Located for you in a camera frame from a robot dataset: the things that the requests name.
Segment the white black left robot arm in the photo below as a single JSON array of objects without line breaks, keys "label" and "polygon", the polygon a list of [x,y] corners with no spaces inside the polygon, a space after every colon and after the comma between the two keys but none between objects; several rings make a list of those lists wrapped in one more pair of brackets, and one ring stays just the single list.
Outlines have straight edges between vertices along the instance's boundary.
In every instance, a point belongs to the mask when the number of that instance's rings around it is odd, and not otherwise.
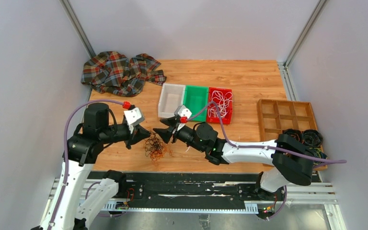
[{"label": "white black left robot arm", "polygon": [[52,203],[37,230],[87,230],[105,204],[114,196],[127,194],[127,176],[109,170],[98,187],[80,203],[81,193],[99,154],[114,143],[123,141],[127,149],[150,137],[140,123],[142,111],[125,101],[115,101],[125,111],[121,124],[109,124],[113,116],[108,103],[93,100],[78,106],[68,117],[64,128],[64,152],[59,185]]}]

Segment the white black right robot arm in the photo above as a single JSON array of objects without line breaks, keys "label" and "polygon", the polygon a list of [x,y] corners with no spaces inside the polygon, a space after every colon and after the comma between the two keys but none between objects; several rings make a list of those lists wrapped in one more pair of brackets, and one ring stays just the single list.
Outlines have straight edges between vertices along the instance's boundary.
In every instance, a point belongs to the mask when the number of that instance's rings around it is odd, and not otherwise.
[{"label": "white black right robot arm", "polygon": [[188,147],[205,153],[214,165],[237,162],[256,162],[272,166],[261,172],[256,181],[255,194],[266,200],[279,188],[293,183],[308,186],[312,182],[313,152],[289,135],[264,142],[235,142],[218,137],[218,132],[206,122],[189,127],[179,119],[160,120],[167,128],[154,128],[165,143],[181,141]]}]

